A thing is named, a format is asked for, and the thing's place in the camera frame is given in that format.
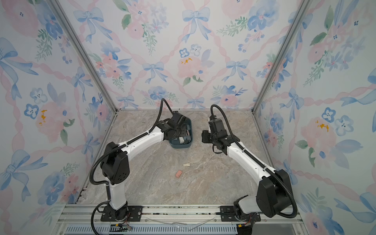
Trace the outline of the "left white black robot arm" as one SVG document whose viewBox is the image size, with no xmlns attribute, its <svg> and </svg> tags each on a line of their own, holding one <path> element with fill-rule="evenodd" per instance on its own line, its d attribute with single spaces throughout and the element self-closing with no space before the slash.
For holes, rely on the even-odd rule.
<svg viewBox="0 0 376 235">
<path fill-rule="evenodd" d="M 107 144 L 105 152 L 89 173 L 90 183 L 96 186 L 104 184 L 107 193 L 107 200 L 99 203 L 91 215 L 90 223 L 95 235 L 99 232 L 95 228 L 94 217 L 96 212 L 100 213 L 100 206 L 104 205 L 102 212 L 116 221 L 125 221 L 130 215 L 124 186 L 130 174 L 130 160 L 155 144 L 186 134 L 187 119 L 178 111 L 172 111 L 168 102 L 162 99 L 156 121 L 149 130 L 128 141 Z"/>
</svg>

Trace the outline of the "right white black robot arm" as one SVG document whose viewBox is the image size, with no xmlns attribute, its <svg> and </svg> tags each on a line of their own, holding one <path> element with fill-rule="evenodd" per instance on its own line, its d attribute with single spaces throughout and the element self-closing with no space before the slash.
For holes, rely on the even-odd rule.
<svg viewBox="0 0 376 235">
<path fill-rule="evenodd" d="M 215 154 L 225 154 L 235 160 L 257 183 L 255 196 L 246 195 L 234 202 L 239 221 L 262 213 L 293 219 L 298 214 L 291 181 L 285 170 L 276 170 L 248 150 L 233 133 L 224 111 L 216 104 L 210 108 L 209 129 L 202 132 L 202 142 L 211 144 Z"/>
</svg>

